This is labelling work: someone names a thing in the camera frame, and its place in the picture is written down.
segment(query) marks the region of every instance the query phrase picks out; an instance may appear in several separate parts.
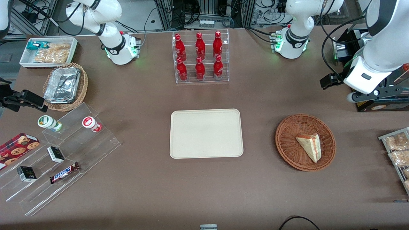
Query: red bottle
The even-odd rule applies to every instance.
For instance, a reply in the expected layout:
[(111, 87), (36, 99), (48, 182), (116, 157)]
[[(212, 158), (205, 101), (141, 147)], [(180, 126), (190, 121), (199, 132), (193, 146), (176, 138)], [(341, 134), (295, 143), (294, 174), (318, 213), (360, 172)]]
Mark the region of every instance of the red bottle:
[(216, 59), (216, 55), (220, 54), (222, 55), (222, 46), (223, 46), (223, 42), (222, 42), (222, 33), (220, 33), (220, 31), (216, 31), (216, 33), (214, 33), (214, 41), (213, 41), (213, 58)]
[(203, 41), (202, 33), (200, 32), (196, 34), (196, 54), (202, 60), (206, 58), (206, 45)]
[(202, 58), (196, 58), (196, 78), (198, 81), (204, 81), (205, 79), (205, 68), (204, 64), (202, 63)]
[(178, 63), (176, 65), (176, 69), (178, 70), (178, 75), (181, 81), (187, 81), (187, 70), (186, 70), (186, 66), (182, 61), (181, 57), (178, 57), (176, 59), (176, 62)]
[(184, 47), (182, 40), (180, 40), (180, 34), (175, 34), (175, 40), (176, 54), (178, 55), (178, 57), (182, 58), (182, 61), (186, 61), (186, 49)]
[(213, 77), (216, 80), (222, 79), (223, 74), (223, 63), (222, 63), (222, 56), (220, 54), (216, 55), (216, 62), (213, 64)]

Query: wicker basket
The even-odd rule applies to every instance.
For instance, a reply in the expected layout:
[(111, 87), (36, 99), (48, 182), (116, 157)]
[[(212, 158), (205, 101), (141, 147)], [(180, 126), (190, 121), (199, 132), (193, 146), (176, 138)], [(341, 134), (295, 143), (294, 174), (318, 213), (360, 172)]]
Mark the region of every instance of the wicker basket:
[[(45, 105), (48, 106), (49, 109), (52, 110), (57, 110), (60, 112), (67, 112), (70, 110), (75, 109), (76, 107), (78, 107), (84, 100), (85, 98), (85, 94), (87, 93), (87, 87), (88, 87), (88, 76), (87, 73), (84, 71), (84, 69), (76, 64), (76, 63), (70, 63), (70, 64), (65, 64), (62, 66), (57, 67), (58, 69), (64, 69), (64, 68), (69, 68), (69, 67), (76, 67), (81, 71), (81, 75), (80, 75), (80, 82), (78, 84), (78, 89), (77, 89), (77, 93), (76, 93), (76, 99), (73, 103), (71, 104), (51, 104), (48, 102), (44, 102)], [(48, 81), (51, 77), (51, 73), (48, 75), (47, 80), (45, 81), (44, 87), (43, 87), (43, 93), (45, 93), (45, 90), (47, 89), (47, 85), (48, 85)]]
[[(321, 142), (321, 159), (314, 163), (295, 139), (298, 134), (317, 133)], [(280, 155), (291, 166), (302, 171), (318, 171), (327, 167), (335, 157), (336, 144), (331, 130), (320, 119), (308, 114), (295, 114), (282, 120), (276, 131)]]

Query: packaged bread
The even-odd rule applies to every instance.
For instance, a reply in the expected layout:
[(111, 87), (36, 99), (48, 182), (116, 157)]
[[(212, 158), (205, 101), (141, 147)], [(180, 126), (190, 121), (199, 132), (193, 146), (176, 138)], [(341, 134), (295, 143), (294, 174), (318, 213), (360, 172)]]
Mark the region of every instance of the packaged bread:
[(409, 179), (409, 169), (404, 169), (403, 170), (403, 175), (406, 176), (406, 179)]
[(409, 140), (404, 132), (385, 138), (385, 142), (391, 150), (409, 149)]
[(34, 57), (35, 62), (64, 64), (70, 53), (68, 43), (48, 43), (48, 48), (39, 48)]
[(409, 191), (409, 180), (405, 180), (403, 182), (403, 186), (405, 186), (405, 189)]
[(388, 155), (395, 166), (409, 165), (409, 151), (398, 150)]
[(321, 144), (318, 134), (299, 134), (295, 137), (314, 163), (321, 159)]

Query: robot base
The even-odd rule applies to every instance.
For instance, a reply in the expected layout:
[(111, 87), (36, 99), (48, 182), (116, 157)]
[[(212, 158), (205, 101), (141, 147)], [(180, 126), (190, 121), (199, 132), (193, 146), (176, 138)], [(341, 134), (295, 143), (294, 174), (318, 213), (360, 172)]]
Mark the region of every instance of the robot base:
[(139, 58), (139, 52), (141, 50), (141, 40), (136, 40), (128, 34), (122, 35), (125, 38), (125, 46), (119, 51), (118, 54), (110, 54), (106, 49), (108, 58), (117, 65), (125, 65), (132, 61), (134, 58)]
[(279, 53), (283, 57), (288, 59), (296, 59), (301, 56), (302, 52), (307, 48), (306, 41), (304, 45), (300, 46), (299, 48), (294, 48), (291, 43), (287, 41), (285, 38), (285, 33), (287, 32), (288, 28), (283, 28), (282, 30), (276, 31), (276, 37), (270, 36), (271, 42), (277, 42), (277, 44), (271, 44), (271, 51), (273, 53)]

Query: clear acrylic bottle rack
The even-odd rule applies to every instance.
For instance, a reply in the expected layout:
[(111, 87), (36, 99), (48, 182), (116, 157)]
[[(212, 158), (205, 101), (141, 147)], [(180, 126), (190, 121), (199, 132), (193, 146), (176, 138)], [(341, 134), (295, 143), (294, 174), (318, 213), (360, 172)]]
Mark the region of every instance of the clear acrylic bottle rack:
[[(19, 202), (25, 215), (32, 216), (121, 145), (103, 124), (102, 130), (97, 133), (84, 128), (82, 120), (87, 116), (94, 117), (102, 124), (98, 112), (82, 103), (59, 119), (63, 125), (59, 132), (45, 129), (38, 135), (41, 141), (40, 148), (35, 152), (29, 152), (26, 158), (2, 172), (0, 187), (6, 201)], [(50, 146), (56, 146), (61, 150), (65, 157), (64, 162), (56, 163), (51, 160), (47, 151)], [(50, 183), (50, 177), (75, 162), (78, 162), (80, 169), (54, 184)], [(22, 182), (16, 170), (19, 166), (32, 167), (37, 180), (31, 183)]]
[[(215, 80), (213, 78), (213, 64), (215, 62), (213, 58), (213, 41), (214, 41), (214, 33), (216, 31), (220, 31), (222, 36), (221, 39), (223, 41), (222, 45), (222, 63), (223, 63), (223, 75), (221, 80)], [(205, 67), (205, 79), (204, 81), (198, 81), (196, 79), (196, 33), (201, 32), (203, 35), (203, 41), (206, 45), (206, 58), (203, 60), (203, 64)], [(176, 69), (176, 58), (178, 57), (176, 54), (175, 49), (175, 34), (180, 34), (181, 40), (183, 41), (185, 48), (186, 48), (186, 61), (184, 64), (186, 65), (187, 69), (187, 81), (181, 81), (178, 75), (178, 70)], [(229, 30), (227, 29), (209, 29), (209, 30), (196, 30), (196, 31), (189, 31), (189, 30), (182, 30), (176, 31), (172, 34), (172, 49), (173, 49), (173, 64), (175, 66), (175, 79), (176, 83), (218, 83), (218, 82), (227, 82), (230, 80), (230, 72), (229, 72)]]

